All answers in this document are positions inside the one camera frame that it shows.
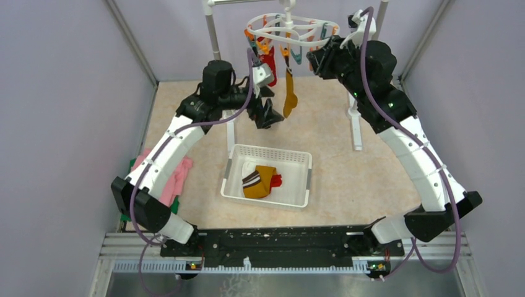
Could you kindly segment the mustard yellow sock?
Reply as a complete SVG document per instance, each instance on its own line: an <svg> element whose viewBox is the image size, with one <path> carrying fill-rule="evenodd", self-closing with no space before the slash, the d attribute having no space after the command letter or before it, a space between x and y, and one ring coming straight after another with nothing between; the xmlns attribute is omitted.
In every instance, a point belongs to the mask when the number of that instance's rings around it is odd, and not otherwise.
<svg viewBox="0 0 525 297"><path fill-rule="evenodd" d="M257 165L256 171L241 179L243 195L247 199L262 199L271 194L270 180L279 174L275 167Z"/></svg>
<svg viewBox="0 0 525 297"><path fill-rule="evenodd" d="M283 106L283 116L284 118L288 118L291 115L293 109L296 108L298 104L298 97L296 96L294 90L293 74L290 68L286 69L285 82L286 96Z"/></svg>

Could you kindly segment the white plastic clip hanger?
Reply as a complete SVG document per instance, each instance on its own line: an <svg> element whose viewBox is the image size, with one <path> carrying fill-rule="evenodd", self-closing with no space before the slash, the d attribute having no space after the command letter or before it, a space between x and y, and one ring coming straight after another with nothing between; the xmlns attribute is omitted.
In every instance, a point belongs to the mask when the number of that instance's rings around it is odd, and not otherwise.
<svg viewBox="0 0 525 297"><path fill-rule="evenodd" d="M340 34L341 26L333 21L293 14L296 1L280 1L282 13L266 13L250 21L246 31L255 38L303 47L323 46L331 35Z"/></svg>

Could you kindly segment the white sock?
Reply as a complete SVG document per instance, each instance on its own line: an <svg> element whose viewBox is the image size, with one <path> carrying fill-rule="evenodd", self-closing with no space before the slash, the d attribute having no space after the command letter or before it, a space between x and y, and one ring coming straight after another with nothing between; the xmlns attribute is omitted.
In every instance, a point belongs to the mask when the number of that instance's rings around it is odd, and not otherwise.
<svg viewBox="0 0 525 297"><path fill-rule="evenodd" d="M257 164L253 161L245 161L241 167L241 177L246 178L256 171Z"/></svg>

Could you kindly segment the red snowflake sock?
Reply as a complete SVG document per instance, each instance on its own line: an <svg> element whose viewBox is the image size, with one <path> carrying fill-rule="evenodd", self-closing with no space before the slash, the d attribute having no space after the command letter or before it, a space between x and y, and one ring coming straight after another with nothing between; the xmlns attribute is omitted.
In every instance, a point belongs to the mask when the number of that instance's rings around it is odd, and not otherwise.
<svg viewBox="0 0 525 297"><path fill-rule="evenodd" d="M281 174L275 174L272 176L270 180L270 190L272 190L275 187L281 187L282 185L282 175Z"/></svg>
<svg viewBox="0 0 525 297"><path fill-rule="evenodd" d="M272 73L272 81L268 83L268 87L273 87L277 83L277 74L276 74L276 62L274 57L274 49L272 48L268 54L260 54L259 59L263 64L267 64Z"/></svg>

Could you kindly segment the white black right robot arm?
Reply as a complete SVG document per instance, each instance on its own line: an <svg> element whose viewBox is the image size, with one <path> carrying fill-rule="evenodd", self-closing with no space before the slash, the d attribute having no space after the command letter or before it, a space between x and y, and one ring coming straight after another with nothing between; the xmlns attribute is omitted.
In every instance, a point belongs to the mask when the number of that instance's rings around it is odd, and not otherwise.
<svg viewBox="0 0 525 297"><path fill-rule="evenodd" d="M400 215L380 218L365 229L363 247L381 254L388 243L416 238L430 242L477 208L482 197L467 191L448 171L422 129L409 97L391 84L397 64L390 47L382 41L367 43L366 51L342 38L307 53L313 72L324 80L336 79L354 96L358 112L394 152L413 182L421 204Z"/></svg>

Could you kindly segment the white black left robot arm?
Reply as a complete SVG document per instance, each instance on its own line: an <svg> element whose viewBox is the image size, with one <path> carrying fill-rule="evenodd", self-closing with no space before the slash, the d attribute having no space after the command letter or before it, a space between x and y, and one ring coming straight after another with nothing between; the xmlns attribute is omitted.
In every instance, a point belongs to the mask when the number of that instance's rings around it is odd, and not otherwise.
<svg viewBox="0 0 525 297"><path fill-rule="evenodd" d="M174 214L161 201L161 194L176 167L190 149L217 124L226 123L247 111L263 129L281 121L282 116L262 104L263 95L273 96L268 84L274 74L266 63L249 58L249 76L239 84L231 63L212 60L202 71L196 90L183 99L170 125L137 168L111 182L111 191L121 214L135 227L158 233L175 241L184 256L199 246L196 227Z"/></svg>

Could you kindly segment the white plastic basket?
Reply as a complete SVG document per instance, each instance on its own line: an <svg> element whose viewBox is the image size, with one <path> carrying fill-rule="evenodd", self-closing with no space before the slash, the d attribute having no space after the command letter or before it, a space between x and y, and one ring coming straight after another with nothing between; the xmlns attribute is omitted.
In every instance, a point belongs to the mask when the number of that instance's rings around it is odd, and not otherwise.
<svg viewBox="0 0 525 297"><path fill-rule="evenodd" d="M281 187L262 199L243 195L241 167L245 161L271 166L282 175ZM302 210L308 205L311 184L312 156L308 152L236 144L230 153L220 190L233 202L283 210Z"/></svg>

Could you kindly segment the orange clothespin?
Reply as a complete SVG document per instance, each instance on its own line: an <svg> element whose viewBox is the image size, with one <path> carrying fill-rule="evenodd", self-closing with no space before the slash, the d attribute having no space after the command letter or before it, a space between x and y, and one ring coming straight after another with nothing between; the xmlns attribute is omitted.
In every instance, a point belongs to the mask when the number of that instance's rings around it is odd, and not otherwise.
<svg viewBox="0 0 525 297"><path fill-rule="evenodd" d="M271 51L271 40L264 37L257 37L250 33L248 29L244 30L245 36L250 44L250 47L252 50L259 54L259 52L262 52L262 54L268 55Z"/></svg>

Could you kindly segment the white metal drying rack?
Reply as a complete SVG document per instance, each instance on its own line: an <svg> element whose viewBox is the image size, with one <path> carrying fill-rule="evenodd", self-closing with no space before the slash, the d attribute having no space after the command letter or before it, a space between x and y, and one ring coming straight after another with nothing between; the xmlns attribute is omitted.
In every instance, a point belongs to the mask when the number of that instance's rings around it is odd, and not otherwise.
<svg viewBox="0 0 525 297"><path fill-rule="evenodd" d="M214 58L221 59L219 42L217 39L217 33L216 33L215 23L213 19L212 8L214 6L222 5L222 4L234 4L234 3L242 3L242 2L261 2L261 1L212 1L210 0L210 1L201 1L201 2L202 2L204 15L206 18L207 29L209 32L209 38L211 41L212 52L213 52ZM376 23L376 33L371 36L372 40L377 40L380 34L381 28L383 26L385 13L388 8L388 4L389 4L389 1L380 1L380 5L378 8L378 12L377 12L378 14L376 15L376 17L374 17L375 23ZM313 49L314 47L301 46L301 48ZM351 123L351 135L352 135L353 149L355 151L362 151L363 150L363 140L362 140L362 132L361 132L361 126L360 126L360 119L362 118L362 115L360 114L357 108L357 101L356 101L357 95L356 94L351 95L351 93L348 92L347 97L349 101L349 108L346 111L346 116L348 117Z"/></svg>

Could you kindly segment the pink cloth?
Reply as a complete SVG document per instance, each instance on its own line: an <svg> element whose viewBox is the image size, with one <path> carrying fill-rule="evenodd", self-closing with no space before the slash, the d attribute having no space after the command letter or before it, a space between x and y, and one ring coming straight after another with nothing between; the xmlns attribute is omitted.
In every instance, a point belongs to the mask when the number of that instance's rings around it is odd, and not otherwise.
<svg viewBox="0 0 525 297"><path fill-rule="evenodd" d="M176 169L171 173L167 182L163 185L162 193L159 201L171 207L178 196L183 192L183 186L188 177L190 169L193 167L193 160L189 157L184 157Z"/></svg>

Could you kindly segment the green cloth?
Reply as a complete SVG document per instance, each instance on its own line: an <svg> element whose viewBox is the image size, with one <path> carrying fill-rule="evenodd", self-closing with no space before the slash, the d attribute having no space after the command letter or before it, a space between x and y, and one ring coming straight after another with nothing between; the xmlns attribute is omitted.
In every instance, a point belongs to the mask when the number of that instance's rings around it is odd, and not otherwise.
<svg viewBox="0 0 525 297"><path fill-rule="evenodd" d="M129 161L129 172L135 169L137 158L133 158ZM179 194L176 194L175 191L176 180L175 175L172 175L169 179L169 182L165 185L163 193L161 196L161 202L170 207L172 213L177 214L179 207ZM123 214L120 215L121 222L130 222L131 219Z"/></svg>

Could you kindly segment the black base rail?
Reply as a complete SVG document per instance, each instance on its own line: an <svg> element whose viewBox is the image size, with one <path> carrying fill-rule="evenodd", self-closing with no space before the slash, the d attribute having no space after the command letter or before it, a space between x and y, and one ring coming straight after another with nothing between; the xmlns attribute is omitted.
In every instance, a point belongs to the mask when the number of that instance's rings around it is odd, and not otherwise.
<svg viewBox="0 0 525 297"><path fill-rule="evenodd" d="M201 229L188 243L169 239L162 257L204 259L206 268L351 267L356 257L404 256L401 240L379 244L366 225Z"/></svg>

